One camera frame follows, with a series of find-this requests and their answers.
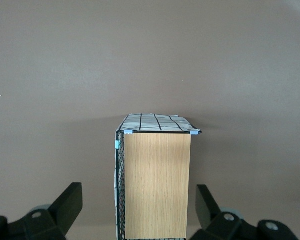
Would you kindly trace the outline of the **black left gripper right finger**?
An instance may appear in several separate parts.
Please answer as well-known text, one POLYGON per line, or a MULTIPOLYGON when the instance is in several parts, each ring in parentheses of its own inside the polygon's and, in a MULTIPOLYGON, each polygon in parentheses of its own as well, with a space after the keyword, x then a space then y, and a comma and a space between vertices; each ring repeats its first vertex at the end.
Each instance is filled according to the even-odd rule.
POLYGON ((298 240, 285 224, 275 220, 261 220, 253 226, 237 214, 222 211, 204 184, 196 186, 195 209, 201 226, 195 233, 197 240, 298 240))

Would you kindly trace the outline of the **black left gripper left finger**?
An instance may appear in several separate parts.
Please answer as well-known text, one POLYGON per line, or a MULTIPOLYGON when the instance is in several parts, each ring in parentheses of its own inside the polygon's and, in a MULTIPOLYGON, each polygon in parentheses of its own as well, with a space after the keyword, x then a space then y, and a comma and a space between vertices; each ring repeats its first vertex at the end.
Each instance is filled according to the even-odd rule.
POLYGON ((65 240, 83 208, 83 187, 71 183, 47 209, 36 209, 8 223, 0 215, 0 240, 65 240))

